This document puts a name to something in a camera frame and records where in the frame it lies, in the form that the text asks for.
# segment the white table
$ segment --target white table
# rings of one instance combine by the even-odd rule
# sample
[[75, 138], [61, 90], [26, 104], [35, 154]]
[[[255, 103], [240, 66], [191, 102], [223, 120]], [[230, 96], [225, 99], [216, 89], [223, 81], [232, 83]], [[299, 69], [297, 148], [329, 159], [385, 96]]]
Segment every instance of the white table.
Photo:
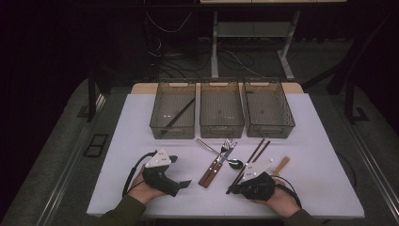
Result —
[[[181, 189], [176, 197], [165, 196], [148, 205], [143, 218], [276, 218], [265, 206], [247, 201], [242, 195], [226, 195], [228, 186], [238, 171], [227, 164], [208, 188], [198, 185], [202, 174], [215, 156], [195, 139], [154, 139], [150, 129], [155, 94], [137, 87], [128, 95], [120, 120], [112, 138], [97, 185], [93, 192], [88, 214], [100, 216], [115, 208], [121, 192], [138, 158], [148, 152], [166, 147], [169, 154], [179, 159], [171, 164], [167, 176], [176, 181], [192, 180], [189, 188]], [[287, 139], [270, 139], [271, 143], [258, 160], [274, 159], [276, 165], [289, 156], [291, 162], [280, 173], [295, 187], [303, 208], [316, 218], [364, 218], [364, 211], [343, 168], [328, 140], [308, 94], [288, 93], [287, 100], [295, 118], [296, 127]], [[196, 110], [199, 114], [200, 96]], [[196, 117], [196, 138], [200, 138], [199, 117]], [[224, 139], [203, 139], [220, 149]], [[261, 141], [249, 138], [244, 131], [235, 139], [237, 147], [230, 158], [247, 161]]]

